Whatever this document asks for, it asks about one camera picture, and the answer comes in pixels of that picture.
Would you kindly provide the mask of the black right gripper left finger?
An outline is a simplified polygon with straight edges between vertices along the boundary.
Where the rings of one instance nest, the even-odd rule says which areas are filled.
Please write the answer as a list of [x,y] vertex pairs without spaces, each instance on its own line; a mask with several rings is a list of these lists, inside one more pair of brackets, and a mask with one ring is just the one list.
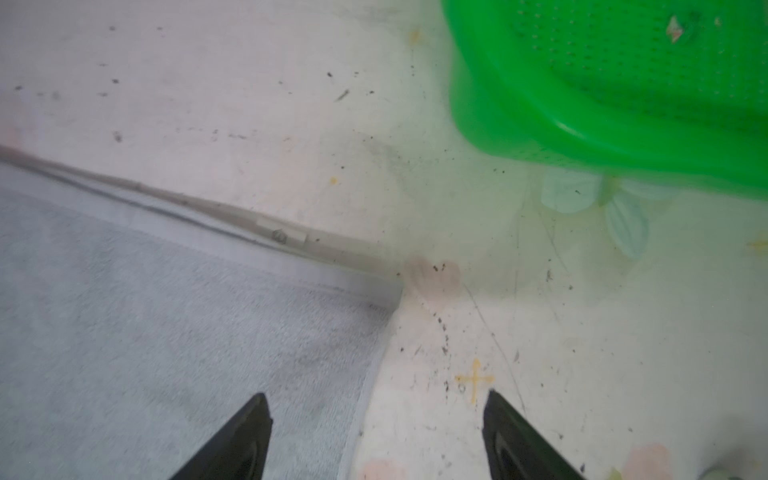
[[272,425],[266,395],[253,395],[170,479],[261,479]]

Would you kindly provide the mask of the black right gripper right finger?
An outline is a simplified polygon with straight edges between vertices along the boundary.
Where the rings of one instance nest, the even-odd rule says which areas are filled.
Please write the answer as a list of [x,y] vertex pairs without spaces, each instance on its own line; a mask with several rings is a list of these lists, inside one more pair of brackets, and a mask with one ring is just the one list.
[[482,436],[493,480],[570,480],[583,475],[497,391],[483,409]]

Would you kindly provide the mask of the grey towel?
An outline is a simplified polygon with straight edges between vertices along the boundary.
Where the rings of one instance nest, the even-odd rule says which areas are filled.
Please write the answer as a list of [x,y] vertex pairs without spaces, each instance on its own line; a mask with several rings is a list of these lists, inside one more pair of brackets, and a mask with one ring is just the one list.
[[253,395],[261,479],[342,479],[399,282],[1,152],[1,475],[170,479]]

